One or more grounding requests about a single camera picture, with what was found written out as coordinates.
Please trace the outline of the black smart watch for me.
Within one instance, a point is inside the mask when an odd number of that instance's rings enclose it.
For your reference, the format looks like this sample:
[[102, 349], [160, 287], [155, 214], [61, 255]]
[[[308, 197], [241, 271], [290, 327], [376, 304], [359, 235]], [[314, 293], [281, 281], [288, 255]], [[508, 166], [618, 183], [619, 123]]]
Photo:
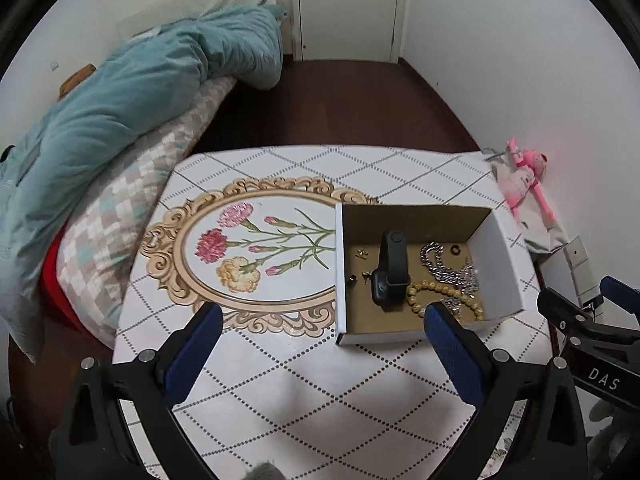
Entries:
[[405, 234], [385, 231], [378, 251], [378, 266], [370, 277], [371, 297], [384, 311], [399, 309], [405, 301], [410, 274]]

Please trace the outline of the white power strip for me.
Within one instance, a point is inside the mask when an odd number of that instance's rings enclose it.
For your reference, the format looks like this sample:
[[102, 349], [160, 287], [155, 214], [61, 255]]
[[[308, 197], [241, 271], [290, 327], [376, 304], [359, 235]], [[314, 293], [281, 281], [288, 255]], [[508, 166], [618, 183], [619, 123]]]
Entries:
[[579, 236], [552, 254], [541, 256], [538, 266], [542, 286], [556, 290], [590, 318], [597, 317], [603, 296]]

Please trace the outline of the white cardboard box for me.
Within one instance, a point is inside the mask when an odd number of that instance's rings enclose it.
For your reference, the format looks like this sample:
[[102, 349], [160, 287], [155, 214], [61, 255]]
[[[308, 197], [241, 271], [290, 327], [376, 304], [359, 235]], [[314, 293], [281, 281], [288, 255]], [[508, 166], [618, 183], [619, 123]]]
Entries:
[[[473, 330], [527, 309], [525, 284], [535, 273], [502, 209], [460, 205], [338, 205], [335, 208], [336, 342], [394, 344], [423, 338], [423, 312], [442, 302]], [[385, 231], [405, 234], [410, 274], [405, 301], [384, 311], [362, 272], [378, 266]], [[357, 249], [369, 252], [367, 260]]]

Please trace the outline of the grey cloth bag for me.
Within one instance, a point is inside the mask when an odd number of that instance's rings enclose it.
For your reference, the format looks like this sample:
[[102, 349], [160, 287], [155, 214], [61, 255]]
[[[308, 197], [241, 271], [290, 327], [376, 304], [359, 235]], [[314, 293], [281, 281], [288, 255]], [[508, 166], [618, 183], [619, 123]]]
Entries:
[[[491, 166], [492, 174], [502, 193], [504, 188], [502, 181], [515, 170], [511, 156], [506, 154], [505, 149], [502, 153], [487, 155], [485, 160]], [[551, 228], [544, 226], [540, 209], [538, 208], [536, 200], [530, 194], [526, 196], [526, 199], [521, 203], [518, 210], [520, 211], [520, 218], [518, 220], [513, 218], [520, 228], [526, 247], [533, 254], [550, 255], [568, 243], [566, 234], [562, 226], [560, 226], [556, 215], [556, 223], [554, 226]]]

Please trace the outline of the checkered pillow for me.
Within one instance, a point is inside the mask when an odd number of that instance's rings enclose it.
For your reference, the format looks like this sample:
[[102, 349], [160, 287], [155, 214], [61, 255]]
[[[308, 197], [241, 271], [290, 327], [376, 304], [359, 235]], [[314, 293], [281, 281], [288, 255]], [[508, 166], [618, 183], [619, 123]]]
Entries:
[[58, 282], [80, 322], [110, 347], [134, 258], [160, 193], [234, 86], [228, 76], [206, 80], [186, 112], [142, 134], [107, 165], [66, 223]]

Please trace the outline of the red blanket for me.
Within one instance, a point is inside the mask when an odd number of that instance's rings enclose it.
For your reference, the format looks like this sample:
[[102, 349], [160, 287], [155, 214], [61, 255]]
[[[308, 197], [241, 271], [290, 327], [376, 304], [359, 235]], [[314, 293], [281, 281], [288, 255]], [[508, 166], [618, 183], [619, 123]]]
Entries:
[[53, 318], [56, 322], [65, 325], [77, 333], [81, 333], [92, 337], [103, 347], [112, 350], [108, 344], [104, 344], [97, 336], [90, 333], [85, 325], [80, 322], [77, 314], [67, 299], [65, 292], [58, 282], [58, 274], [56, 274], [56, 264], [58, 263], [58, 251], [60, 250], [62, 238], [65, 234], [65, 226], [58, 231], [52, 240], [49, 249], [44, 256], [42, 269], [40, 272], [38, 290], [40, 299], [43, 304], [44, 312]]

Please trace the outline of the floral diamond pattern tablecloth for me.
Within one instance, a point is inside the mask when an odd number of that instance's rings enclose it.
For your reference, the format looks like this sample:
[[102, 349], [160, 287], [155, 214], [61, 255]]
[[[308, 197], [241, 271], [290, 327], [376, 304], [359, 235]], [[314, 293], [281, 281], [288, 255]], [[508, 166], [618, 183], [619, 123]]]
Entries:
[[[425, 479], [473, 415], [425, 336], [337, 344], [338, 205], [477, 206], [514, 220], [480, 153], [290, 146], [175, 166], [132, 267], [114, 361], [219, 304], [221, 336], [174, 413], [221, 479], [261, 463], [290, 479]], [[548, 362], [538, 292], [534, 275], [526, 310], [474, 332], [515, 361]]]

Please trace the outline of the pink panther plush toy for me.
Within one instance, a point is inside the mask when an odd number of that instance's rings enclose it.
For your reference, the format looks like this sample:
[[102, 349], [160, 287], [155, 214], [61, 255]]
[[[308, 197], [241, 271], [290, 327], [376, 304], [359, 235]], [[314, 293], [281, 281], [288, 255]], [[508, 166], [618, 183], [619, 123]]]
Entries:
[[516, 220], [520, 218], [518, 208], [530, 194], [540, 209], [544, 226], [551, 228], [556, 223], [556, 217], [541, 186], [541, 179], [547, 169], [547, 156], [535, 150], [521, 150], [514, 138], [506, 141], [506, 154], [511, 156], [515, 166], [512, 174], [502, 181], [502, 192], [511, 214]]

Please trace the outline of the teal quilted duvet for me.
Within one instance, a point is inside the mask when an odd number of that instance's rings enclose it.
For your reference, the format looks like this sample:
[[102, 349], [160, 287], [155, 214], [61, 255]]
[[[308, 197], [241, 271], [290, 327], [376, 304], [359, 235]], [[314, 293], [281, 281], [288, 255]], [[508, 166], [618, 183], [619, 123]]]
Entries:
[[129, 145], [182, 115], [209, 78], [279, 81], [283, 6], [239, 6], [123, 44], [55, 103], [1, 164], [1, 317], [30, 362], [44, 335], [37, 285], [55, 235]]

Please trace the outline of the brown pillow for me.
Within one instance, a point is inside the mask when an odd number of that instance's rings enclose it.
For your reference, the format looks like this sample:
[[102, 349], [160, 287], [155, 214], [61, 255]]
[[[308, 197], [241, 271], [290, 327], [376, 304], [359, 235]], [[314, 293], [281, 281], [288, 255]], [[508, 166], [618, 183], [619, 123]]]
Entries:
[[70, 75], [58, 89], [58, 101], [62, 101], [71, 91], [88, 79], [96, 71], [96, 66], [87, 64], [73, 75]]

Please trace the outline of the white door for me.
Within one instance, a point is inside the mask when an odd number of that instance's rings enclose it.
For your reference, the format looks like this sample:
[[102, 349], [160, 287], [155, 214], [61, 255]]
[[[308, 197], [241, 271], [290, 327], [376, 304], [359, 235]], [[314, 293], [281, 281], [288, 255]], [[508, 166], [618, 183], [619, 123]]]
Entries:
[[296, 62], [399, 58], [407, 0], [291, 0]]

